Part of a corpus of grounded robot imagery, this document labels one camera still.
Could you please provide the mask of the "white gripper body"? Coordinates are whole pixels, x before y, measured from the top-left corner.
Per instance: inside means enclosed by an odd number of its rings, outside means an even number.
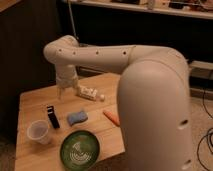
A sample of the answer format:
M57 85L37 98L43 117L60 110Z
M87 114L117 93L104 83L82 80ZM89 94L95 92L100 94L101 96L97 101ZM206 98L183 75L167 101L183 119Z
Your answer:
M56 84L62 88L73 87L78 85L78 75L74 65L56 66Z

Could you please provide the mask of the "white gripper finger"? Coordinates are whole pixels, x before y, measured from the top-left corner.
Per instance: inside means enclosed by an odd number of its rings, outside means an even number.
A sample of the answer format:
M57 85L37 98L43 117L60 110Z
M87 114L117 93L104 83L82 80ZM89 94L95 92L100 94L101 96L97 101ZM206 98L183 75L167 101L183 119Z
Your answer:
M73 89L74 94L79 94L80 88L79 88L78 84L77 85L73 85L72 89Z
M64 92L63 88L60 88L60 87L57 88L57 98L58 98L58 100L61 100L63 92Z

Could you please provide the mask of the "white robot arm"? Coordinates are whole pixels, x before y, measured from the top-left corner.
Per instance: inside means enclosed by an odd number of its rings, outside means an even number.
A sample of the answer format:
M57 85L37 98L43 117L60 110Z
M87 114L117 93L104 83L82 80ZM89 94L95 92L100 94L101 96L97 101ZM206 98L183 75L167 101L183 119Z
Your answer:
M73 84L68 66L121 75L117 109L130 171L193 171L189 69L184 56L164 46L80 46L63 36L48 43L57 84Z

